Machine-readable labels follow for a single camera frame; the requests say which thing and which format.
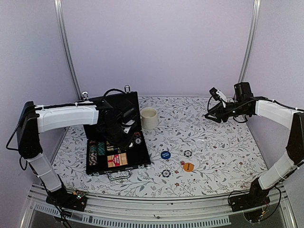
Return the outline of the red playing card deck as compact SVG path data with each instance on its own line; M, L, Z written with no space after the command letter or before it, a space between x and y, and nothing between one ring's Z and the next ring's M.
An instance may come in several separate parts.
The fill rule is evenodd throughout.
M127 154L119 153L107 156L108 168L120 167L128 164Z

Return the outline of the blue playing card deck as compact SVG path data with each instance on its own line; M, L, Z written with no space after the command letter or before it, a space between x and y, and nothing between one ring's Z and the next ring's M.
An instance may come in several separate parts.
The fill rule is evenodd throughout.
M106 150L107 150L107 152L119 152L121 149L120 149L120 147L107 143Z

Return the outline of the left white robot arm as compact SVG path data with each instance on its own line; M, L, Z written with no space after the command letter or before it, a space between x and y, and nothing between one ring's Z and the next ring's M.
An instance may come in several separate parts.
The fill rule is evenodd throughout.
M68 104L34 105L27 102L17 126L18 151L44 184L46 191L60 206L67 206L71 197L64 184L43 154L39 134L74 125L91 125L107 141L128 148L131 129L136 125L138 110L124 99L111 105L103 97Z

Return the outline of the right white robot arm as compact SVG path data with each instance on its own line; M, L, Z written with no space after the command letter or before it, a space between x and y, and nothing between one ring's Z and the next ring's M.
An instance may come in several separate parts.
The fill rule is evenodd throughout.
M264 118L278 127L269 125L268 130L256 138L270 139L269 146L283 150L277 161L250 184L245 201L249 207L256 207L273 187L288 179L304 163L304 111L275 99L255 96L248 82L235 84L234 90L235 96L229 101L219 89L211 88L210 96L217 104L207 108L205 118L217 123L239 116L243 116L245 122L252 116Z

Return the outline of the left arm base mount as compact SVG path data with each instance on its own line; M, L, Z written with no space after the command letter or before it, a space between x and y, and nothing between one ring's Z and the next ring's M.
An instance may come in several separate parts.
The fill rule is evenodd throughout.
M85 211L87 197L82 196L79 198L77 194L69 193L63 184L61 184L61 188L54 192L51 192L48 188L46 188L46 192L46 202L49 204L53 204L58 208L71 209L81 212Z

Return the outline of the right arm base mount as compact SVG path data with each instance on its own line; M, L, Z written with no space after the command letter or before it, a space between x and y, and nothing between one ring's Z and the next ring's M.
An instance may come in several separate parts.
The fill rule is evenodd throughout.
M257 209L246 212L245 219L251 223L258 223L262 220L269 207L269 190L263 190L256 178L250 185L249 193L233 191L228 197L228 204L233 212L252 209L255 207L266 206L265 209Z

